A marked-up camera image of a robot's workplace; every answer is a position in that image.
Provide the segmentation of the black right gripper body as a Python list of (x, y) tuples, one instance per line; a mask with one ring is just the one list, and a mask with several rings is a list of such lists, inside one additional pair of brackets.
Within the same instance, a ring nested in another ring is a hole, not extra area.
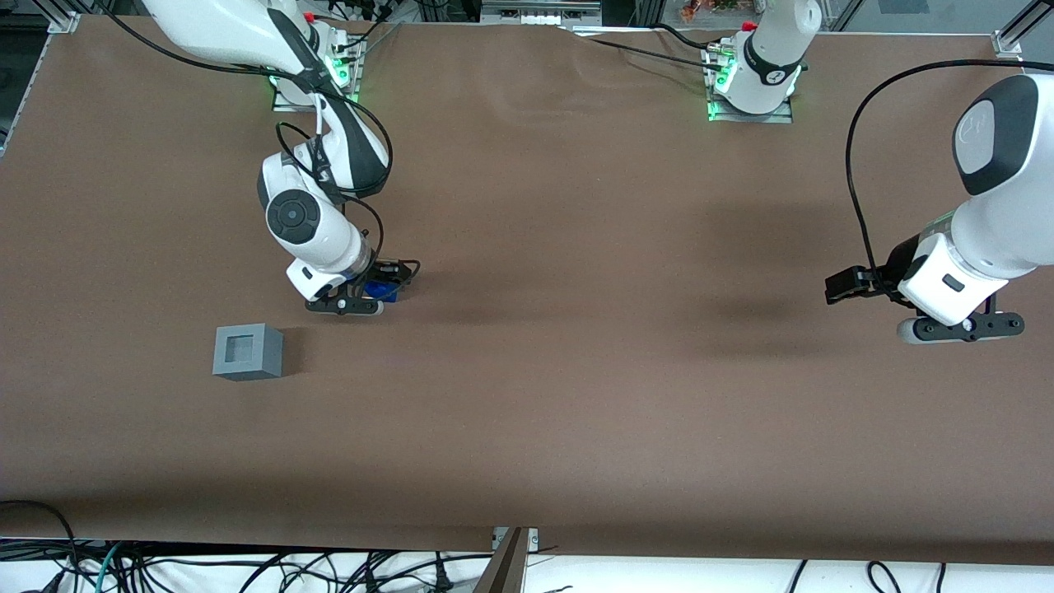
[(411, 260), (378, 259), (366, 273), (362, 274), (359, 284), (403, 284), (410, 281)]

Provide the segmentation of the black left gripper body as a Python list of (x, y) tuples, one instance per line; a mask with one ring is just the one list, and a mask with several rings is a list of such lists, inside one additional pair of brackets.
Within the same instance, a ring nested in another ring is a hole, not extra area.
[(921, 234), (907, 237), (889, 252), (882, 266), (882, 292), (889, 299), (922, 299), (938, 281), (941, 235), (923, 239)]

